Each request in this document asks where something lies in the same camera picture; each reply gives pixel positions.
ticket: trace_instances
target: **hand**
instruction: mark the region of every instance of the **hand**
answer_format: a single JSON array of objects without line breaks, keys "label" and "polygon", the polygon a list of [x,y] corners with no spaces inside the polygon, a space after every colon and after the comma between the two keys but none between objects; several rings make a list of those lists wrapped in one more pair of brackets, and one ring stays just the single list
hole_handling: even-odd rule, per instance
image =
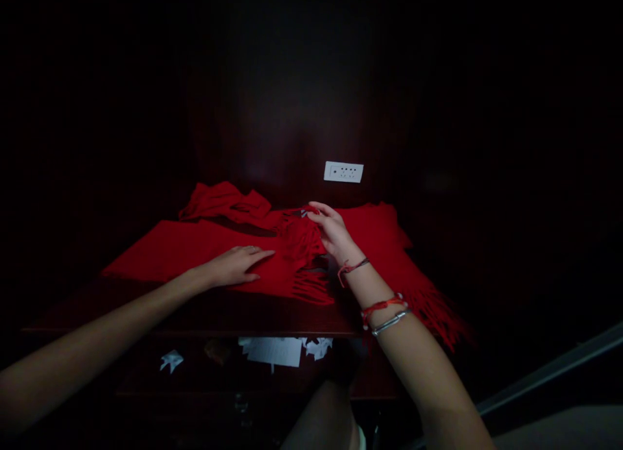
[{"label": "hand", "polygon": [[246,271],[274,253],[275,251],[263,251],[254,245],[234,247],[208,263],[191,268],[183,276],[193,291],[198,293],[217,286],[255,281],[260,276]]},{"label": "hand", "polygon": [[320,214],[308,212],[307,217],[320,226],[321,241],[326,251],[335,257],[340,266],[346,260],[351,265],[361,262],[365,255],[350,237],[340,214],[324,203],[310,202],[310,206],[320,210]]}]

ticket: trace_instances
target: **white paper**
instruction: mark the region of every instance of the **white paper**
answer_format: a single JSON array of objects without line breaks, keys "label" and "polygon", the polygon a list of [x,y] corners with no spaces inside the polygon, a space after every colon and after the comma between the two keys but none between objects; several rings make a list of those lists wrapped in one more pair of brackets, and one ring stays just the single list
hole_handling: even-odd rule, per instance
[{"label": "white paper", "polygon": [[333,338],[316,338],[317,343],[313,340],[307,342],[307,338],[301,338],[302,346],[306,350],[306,355],[313,355],[314,360],[322,359],[327,350],[333,347]]},{"label": "white paper", "polygon": [[162,371],[167,366],[167,364],[169,364],[171,366],[169,374],[172,374],[173,370],[177,366],[179,366],[184,360],[184,358],[180,356],[180,353],[178,353],[175,349],[165,354],[161,359],[164,361],[164,363],[160,365],[160,370]]},{"label": "white paper", "polygon": [[301,340],[297,338],[253,338],[248,347],[248,359],[277,366],[298,367],[300,347]]}]

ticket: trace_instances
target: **wall socket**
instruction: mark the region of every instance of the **wall socket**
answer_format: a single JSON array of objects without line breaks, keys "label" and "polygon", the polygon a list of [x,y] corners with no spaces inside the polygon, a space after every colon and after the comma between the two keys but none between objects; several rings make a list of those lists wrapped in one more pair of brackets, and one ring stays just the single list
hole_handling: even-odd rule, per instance
[{"label": "wall socket", "polygon": [[324,179],[337,182],[361,182],[363,164],[340,163],[327,161],[324,165]]}]

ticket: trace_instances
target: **dark wooden wall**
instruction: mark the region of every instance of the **dark wooden wall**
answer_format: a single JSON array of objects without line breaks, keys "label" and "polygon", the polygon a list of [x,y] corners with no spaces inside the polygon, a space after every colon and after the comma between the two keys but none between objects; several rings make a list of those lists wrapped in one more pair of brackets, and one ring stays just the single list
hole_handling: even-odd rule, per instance
[{"label": "dark wooden wall", "polygon": [[1,321],[93,277],[196,177],[165,0],[4,0]]},{"label": "dark wooden wall", "polygon": [[[426,23],[409,16],[413,45],[397,58],[399,1],[180,0],[173,38],[203,180],[278,206],[387,199]],[[361,184],[324,182],[327,160],[363,163]]]},{"label": "dark wooden wall", "polygon": [[435,3],[393,201],[491,393],[621,320],[621,22],[608,0]]}]

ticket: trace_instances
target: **leg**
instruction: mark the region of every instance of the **leg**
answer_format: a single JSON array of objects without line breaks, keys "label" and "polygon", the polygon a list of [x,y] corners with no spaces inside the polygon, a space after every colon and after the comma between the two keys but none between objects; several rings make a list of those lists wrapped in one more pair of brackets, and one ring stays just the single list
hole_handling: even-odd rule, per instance
[{"label": "leg", "polygon": [[311,397],[282,449],[359,450],[359,445],[348,390],[326,381]]}]

